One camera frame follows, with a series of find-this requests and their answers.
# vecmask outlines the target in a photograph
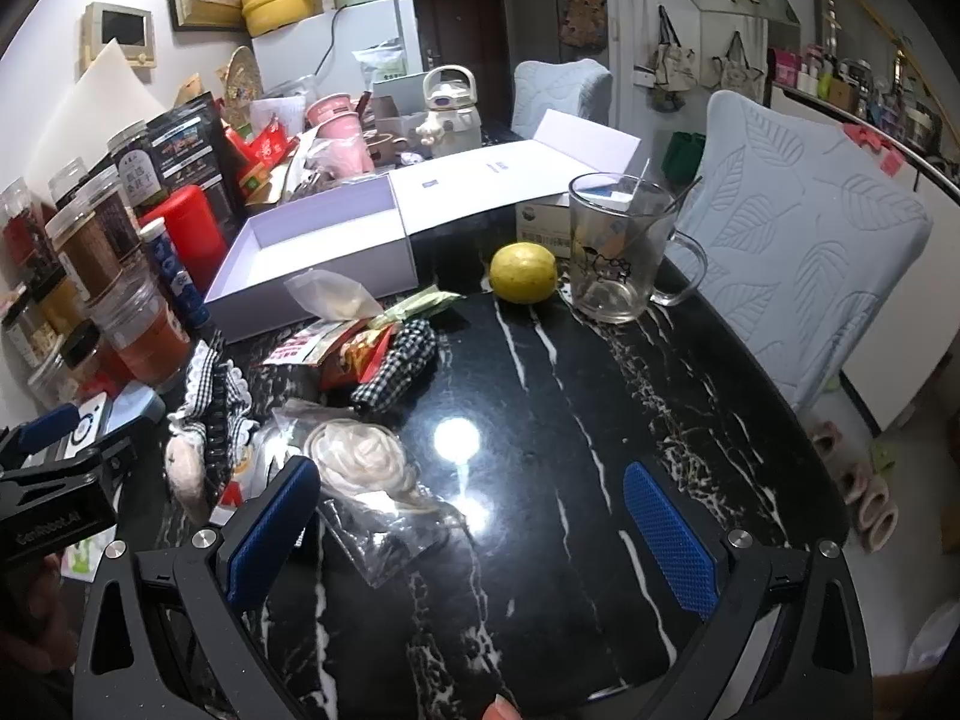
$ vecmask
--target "glass mug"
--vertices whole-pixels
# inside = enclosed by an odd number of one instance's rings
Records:
[[[570,288],[573,305],[597,322],[639,317],[653,300],[675,306],[697,289],[707,255],[674,228],[680,201],[632,175],[588,173],[570,182]],[[693,252],[698,274],[675,295],[654,287],[668,242]]]

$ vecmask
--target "barcode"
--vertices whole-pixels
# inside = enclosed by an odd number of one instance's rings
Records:
[[[540,244],[544,247],[569,247],[570,240],[568,238],[558,238],[557,236],[551,235],[541,235],[539,233],[527,232],[524,230],[520,237],[525,241],[530,241],[532,244]]]

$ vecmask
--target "white refrigerator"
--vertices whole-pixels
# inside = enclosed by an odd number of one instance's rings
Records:
[[[253,38],[263,88],[310,76],[330,47],[335,13],[322,13]],[[400,37],[407,57],[407,74],[422,73],[414,0],[376,0],[344,8],[335,25],[333,51],[323,62],[317,85],[320,95],[347,92],[354,97],[366,90],[360,63],[353,52]]]

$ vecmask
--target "brown wooden door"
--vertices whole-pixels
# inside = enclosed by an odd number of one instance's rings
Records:
[[[469,68],[477,79],[481,118],[509,125],[512,79],[503,0],[414,0],[414,9],[424,68]]]

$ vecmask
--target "lemon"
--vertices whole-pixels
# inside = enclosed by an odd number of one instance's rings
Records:
[[[557,260],[538,244],[510,244],[490,263],[490,286],[510,303],[539,303],[557,288]]]

